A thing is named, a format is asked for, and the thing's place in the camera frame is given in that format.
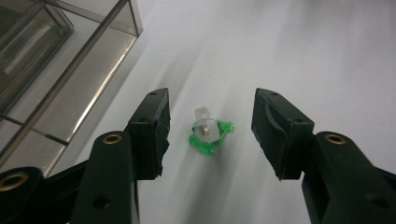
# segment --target small plastic object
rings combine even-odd
[[[222,143],[226,133],[233,131],[233,123],[210,118],[204,106],[195,110],[195,117],[189,143],[201,153],[213,155],[214,147]]]

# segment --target screw hole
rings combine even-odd
[[[93,200],[93,207],[97,209],[106,208],[110,205],[111,201],[104,196],[98,196]]]
[[[390,208],[390,203],[385,200],[384,198],[381,198],[380,196],[376,194],[367,194],[365,196],[365,199],[369,202],[374,204],[375,206],[381,207],[381,208]]]
[[[103,139],[103,142],[105,144],[115,144],[115,143],[118,143],[121,139],[122,139],[122,136],[120,134],[111,134],[111,135],[106,136]]]
[[[345,138],[336,134],[326,134],[324,137],[326,138],[327,141],[337,145],[343,145],[347,142]]]
[[[26,182],[28,174],[25,172],[17,172],[15,174],[8,175],[6,178],[0,181],[0,192],[15,189]]]

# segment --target white table surface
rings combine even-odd
[[[169,88],[171,145],[163,175],[139,182],[141,223],[309,223],[301,180],[279,182],[250,130],[258,87],[396,173],[395,1],[137,2],[145,31],[124,83],[84,150],[63,160],[88,159],[98,135],[122,130],[149,91]],[[202,105],[235,124],[213,157],[187,141]]]

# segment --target green plastic piece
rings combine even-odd
[[[196,147],[196,149],[203,154],[213,155],[214,148],[219,146],[223,142],[226,133],[230,133],[233,131],[233,123],[232,122],[225,122],[225,121],[221,121],[221,120],[217,119],[216,123],[218,124],[219,131],[220,131],[220,133],[219,133],[220,139],[218,141],[212,142],[212,143],[203,142],[203,141],[199,140],[197,138],[197,136],[195,136],[195,134],[193,133],[189,137],[190,145],[193,147]]]

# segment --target transparent plastic box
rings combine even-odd
[[[0,0],[0,171],[48,175],[142,32],[135,1]]]

